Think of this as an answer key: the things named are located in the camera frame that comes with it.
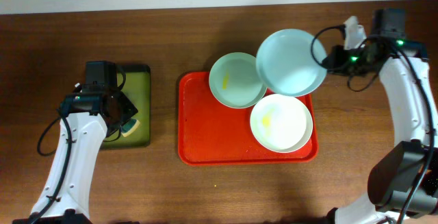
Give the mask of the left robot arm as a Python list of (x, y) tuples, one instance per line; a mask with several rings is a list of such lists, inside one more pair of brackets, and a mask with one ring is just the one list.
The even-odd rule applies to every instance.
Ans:
[(113, 62), (86, 64), (77, 84), (57, 109), (60, 136), (51, 170), (31, 214), (20, 223), (89, 223), (89, 194), (96, 157), (111, 135), (126, 137), (140, 125), (138, 110), (123, 93), (123, 68)]

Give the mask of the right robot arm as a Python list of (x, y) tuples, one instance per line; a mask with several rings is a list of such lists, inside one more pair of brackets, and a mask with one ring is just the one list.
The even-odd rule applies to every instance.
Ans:
[(402, 223), (437, 214), (437, 107), (430, 89), (425, 44), (407, 40), (404, 10), (373, 13), (365, 33), (351, 16), (335, 29), (336, 45), (318, 64), (352, 80), (371, 73), (387, 93), (394, 148), (370, 171), (368, 188), (355, 202), (333, 208), (325, 223)]

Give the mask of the mint green plate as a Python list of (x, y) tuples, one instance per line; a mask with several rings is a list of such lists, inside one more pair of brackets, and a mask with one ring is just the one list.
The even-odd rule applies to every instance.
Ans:
[(209, 72), (209, 89), (215, 99), (229, 108), (255, 105), (267, 91), (256, 69), (256, 57), (242, 52), (219, 58)]

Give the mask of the green and yellow sponge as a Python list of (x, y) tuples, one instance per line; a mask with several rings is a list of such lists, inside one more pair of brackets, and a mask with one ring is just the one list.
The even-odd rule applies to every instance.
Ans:
[(128, 137), (130, 136), (138, 127), (140, 126), (140, 122), (137, 119), (129, 119), (124, 125), (121, 126), (120, 132), (122, 136)]

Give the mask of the white plate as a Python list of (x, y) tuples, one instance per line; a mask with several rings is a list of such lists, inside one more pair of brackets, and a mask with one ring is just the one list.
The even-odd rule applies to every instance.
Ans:
[(262, 98), (250, 113), (250, 130), (257, 142), (276, 153), (304, 147), (313, 132), (313, 118), (295, 97), (272, 94)]

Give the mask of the light blue plate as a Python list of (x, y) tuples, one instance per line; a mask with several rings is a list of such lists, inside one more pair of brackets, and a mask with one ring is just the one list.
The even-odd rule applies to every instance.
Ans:
[(314, 35), (300, 29), (282, 29), (259, 46), (256, 69), (271, 91), (292, 97), (308, 95), (327, 75), (319, 65), (326, 51)]

